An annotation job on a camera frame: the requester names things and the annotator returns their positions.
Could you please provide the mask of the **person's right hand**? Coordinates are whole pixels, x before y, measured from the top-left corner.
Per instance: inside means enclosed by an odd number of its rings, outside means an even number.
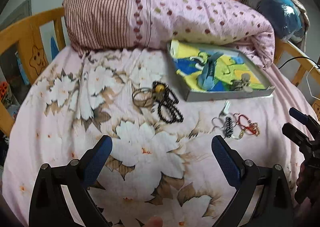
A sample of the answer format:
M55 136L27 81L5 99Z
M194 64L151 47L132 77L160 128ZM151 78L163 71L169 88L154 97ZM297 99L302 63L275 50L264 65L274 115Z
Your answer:
M294 226L319 226L319 171L312 174L303 161L296 185L297 191L305 191L306 198L295 208Z

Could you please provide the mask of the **person's left hand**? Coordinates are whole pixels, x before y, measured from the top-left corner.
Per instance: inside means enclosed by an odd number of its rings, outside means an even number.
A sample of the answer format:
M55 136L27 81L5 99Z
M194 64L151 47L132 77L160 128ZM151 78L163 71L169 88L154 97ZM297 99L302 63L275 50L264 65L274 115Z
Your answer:
M153 216L146 222L144 226L145 227L162 227L163 219L158 216Z

